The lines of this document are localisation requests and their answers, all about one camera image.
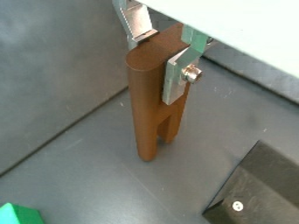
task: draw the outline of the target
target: metal bracket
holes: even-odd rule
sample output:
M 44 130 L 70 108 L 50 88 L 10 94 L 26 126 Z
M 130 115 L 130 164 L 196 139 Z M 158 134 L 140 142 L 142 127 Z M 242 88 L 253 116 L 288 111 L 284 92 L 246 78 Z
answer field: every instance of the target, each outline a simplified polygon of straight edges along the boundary
M 141 41 L 150 38 L 157 30 L 152 27 L 145 5 L 133 0 L 113 0 L 113 6 L 125 29 L 128 49 L 130 50 Z
M 182 95 L 186 81 L 189 83 L 198 81 L 201 70 L 196 66 L 212 38 L 185 25 L 181 30 L 181 41 L 190 46 L 166 61 L 162 84 L 162 102 L 166 105 Z

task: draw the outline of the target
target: white panel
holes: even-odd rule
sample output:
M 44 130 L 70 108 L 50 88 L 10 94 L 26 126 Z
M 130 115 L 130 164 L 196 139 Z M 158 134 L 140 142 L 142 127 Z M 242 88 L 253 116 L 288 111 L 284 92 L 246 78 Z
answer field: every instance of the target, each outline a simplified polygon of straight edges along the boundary
M 138 2 L 299 78 L 294 0 Z

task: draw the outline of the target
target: screw head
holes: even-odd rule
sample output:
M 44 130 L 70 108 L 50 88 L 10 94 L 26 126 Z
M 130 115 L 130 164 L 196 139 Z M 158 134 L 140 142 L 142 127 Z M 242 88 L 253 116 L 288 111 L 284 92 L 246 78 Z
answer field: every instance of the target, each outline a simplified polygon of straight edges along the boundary
M 188 65 L 181 70 L 181 79 L 190 84 L 196 83 L 201 78 L 201 70 L 194 65 Z
M 241 204 L 240 201 L 234 201 L 234 202 L 232 203 L 232 208 L 233 208 L 233 210 L 234 210 L 236 212 L 240 212 L 240 211 L 242 210 L 244 206 L 242 206 L 242 204 Z
M 206 39 L 206 45 L 209 45 L 212 41 L 213 41 L 213 38 L 212 37 L 208 37 L 208 39 Z

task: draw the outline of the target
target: gray floor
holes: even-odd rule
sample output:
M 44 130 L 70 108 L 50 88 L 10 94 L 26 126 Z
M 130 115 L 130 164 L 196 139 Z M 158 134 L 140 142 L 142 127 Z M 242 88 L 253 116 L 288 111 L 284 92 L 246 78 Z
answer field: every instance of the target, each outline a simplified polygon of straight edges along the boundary
M 258 139 L 299 164 L 297 106 L 206 60 L 180 134 L 136 156 L 124 92 L 0 178 L 0 202 L 41 210 L 46 224 L 204 224 L 201 211 Z
M 109 0 L 0 1 L 0 174 L 126 87 Z

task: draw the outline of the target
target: green block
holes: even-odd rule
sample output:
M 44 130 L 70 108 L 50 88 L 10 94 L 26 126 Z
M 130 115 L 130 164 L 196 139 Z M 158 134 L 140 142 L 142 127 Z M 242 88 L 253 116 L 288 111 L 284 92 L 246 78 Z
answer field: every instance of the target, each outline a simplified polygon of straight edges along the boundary
M 1 224 L 44 224 L 37 210 L 6 203 L 0 208 Z

